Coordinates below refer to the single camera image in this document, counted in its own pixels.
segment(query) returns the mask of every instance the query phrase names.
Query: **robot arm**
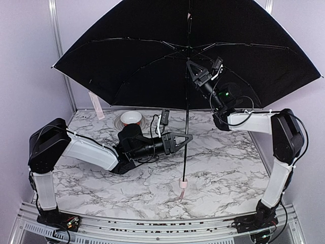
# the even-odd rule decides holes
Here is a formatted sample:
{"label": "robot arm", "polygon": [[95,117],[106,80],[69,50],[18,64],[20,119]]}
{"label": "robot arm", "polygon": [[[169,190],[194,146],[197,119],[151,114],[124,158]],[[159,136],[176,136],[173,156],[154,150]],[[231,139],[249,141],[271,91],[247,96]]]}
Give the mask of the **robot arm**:
{"label": "robot arm", "polygon": [[284,109],[276,113],[239,113],[234,108],[242,102],[240,88],[234,83],[217,88],[217,83],[225,72],[222,59],[218,58],[212,67],[216,71],[215,76],[192,61],[187,61],[186,64],[196,89],[210,102],[214,123],[220,130],[244,130],[272,135],[274,165],[269,184],[256,206],[256,214],[235,219],[235,223],[242,224],[235,226],[237,231],[241,233],[269,227],[273,225],[271,222],[278,223],[275,209],[290,183],[294,161],[304,144],[303,134],[293,112]]}
{"label": "robot arm", "polygon": [[[164,133],[161,137],[144,137],[137,124],[130,124],[118,133],[119,143],[116,146],[100,145],[87,138],[66,130],[66,122],[57,118],[37,132],[29,140],[29,181],[37,192],[40,201],[40,216],[38,222],[47,225],[61,225],[78,230],[79,218],[61,213],[58,210],[54,185],[53,169],[61,156],[76,158],[110,170],[112,173],[124,174],[143,163],[142,159],[153,159],[156,155],[169,155],[177,152],[192,139],[192,135],[180,133]],[[176,137],[184,140],[177,144]],[[64,220],[73,218],[74,224]]]}

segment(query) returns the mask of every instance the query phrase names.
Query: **aluminum frame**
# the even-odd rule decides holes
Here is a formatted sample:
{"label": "aluminum frame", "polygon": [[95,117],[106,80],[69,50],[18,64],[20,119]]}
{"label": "aluminum frame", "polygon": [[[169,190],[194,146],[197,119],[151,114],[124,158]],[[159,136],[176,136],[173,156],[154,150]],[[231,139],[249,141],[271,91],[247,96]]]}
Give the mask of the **aluminum frame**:
{"label": "aluminum frame", "polygon": [[[57,18],[57,12],[56,12],[56,2],[55,0],[49,0],[49,11],[50,11],[50,17],[51,17],[51,25],[53,28],[53,34],[55,38],[55,44],[56,44],[56,51],[58,58],[62,57],[63,55],[63,47],[62,47],[62,41],[60,36],[60,29],[59,29],[59,22]],[[68,94],[68,99],[70,103],[71,110],[73,112],[73,115],[77,112],[77,105],[75,101],[75,97],[73,95],[72,87],[70,80],[68,76],[62,74],[64,86],[66,87],[66,91]]]}
{"label": "aluminum frame", "polygon": [[[292,205],[286,206],[288,227],[294,244],[303,244],[298,217]],[[55,228],[37,223],[37,209],[34,204],[23,202],[15,221],[9,244],[22,244],[25,231],[44,235],[52,239],[68,240],[65,232],[59,231],[53,237]],[[193,220],[132,220],[80,215],[79,231],[70,232],[71,244],[129,244],[129,243],[229,243],[233,238],[257,233],[268,228],[238,234],[231,227],[233,218],[240,215]],[[285,223],[282,207],[277,210],[278,229]]]}

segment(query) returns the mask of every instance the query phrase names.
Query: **umbrella canopy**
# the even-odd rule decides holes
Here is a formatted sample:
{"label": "umbrella canopy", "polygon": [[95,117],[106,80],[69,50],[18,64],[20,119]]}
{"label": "umbrella canopy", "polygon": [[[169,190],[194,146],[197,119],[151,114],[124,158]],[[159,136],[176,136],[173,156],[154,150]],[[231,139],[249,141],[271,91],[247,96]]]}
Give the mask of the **umbrella canopy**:
{"label": "umbrella canopy", "polygon": [[[111,105],[186,109],[186,61],[235,82],[263,108],[320,77],[253,0],[124,0],[54,65]],[[210,108],[189,86],[189,109]],[[250,107],[250,101],[240,107]]]}

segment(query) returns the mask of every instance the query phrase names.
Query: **white marble table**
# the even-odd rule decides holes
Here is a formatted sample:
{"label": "white marble table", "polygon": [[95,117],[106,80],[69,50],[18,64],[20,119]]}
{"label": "white marble table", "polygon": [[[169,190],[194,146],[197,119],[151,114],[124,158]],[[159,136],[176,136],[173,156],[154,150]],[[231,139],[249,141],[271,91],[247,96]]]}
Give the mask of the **white marble table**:
{"label": "white marble table", "polygon": [[[139,110],[147,119],[145,136],[153,114]],[[78,111],[70,129],[106,143],[117,143],[114,119],[124,111],[105,111],[98,120],[94,111]],[[184,132],[185,112],[171,111],[167,131]],[[253,211],[268,176],[246,132],[216,129],[210,112],[190,113],[186,178],[182,201],[178,180],[183,172],[184,150],[161,156],[124,175],[98,166],[61,157],[55,166],[54,184],[58,206],[80,214],[127,219],[208,218]]]}

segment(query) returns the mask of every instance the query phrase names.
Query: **white wall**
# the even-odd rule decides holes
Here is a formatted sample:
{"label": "white wall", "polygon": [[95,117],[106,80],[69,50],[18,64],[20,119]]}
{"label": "white wall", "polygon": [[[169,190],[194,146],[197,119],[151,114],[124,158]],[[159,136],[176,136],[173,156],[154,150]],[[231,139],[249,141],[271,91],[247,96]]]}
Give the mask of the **white wall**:
{"label": "white wall", "polygon": [[[290,32],[307,55],[325,73],[325,2],[323,0],[275,0],[273,16]],[[294,179],[284,195],[293,202],[307,243],[325,240],[325,80],[319,79],[269,108],[291,108],[308,129],[310,146],[297,163]],[[270,136],[254,134],[265,158],[272,166]]]}
{"label": "white wall", "polygon": [[28,140],[41,126],[72,116],[57,60],[47,1],[0,2],[0,243],[21,201],[29,201]]}

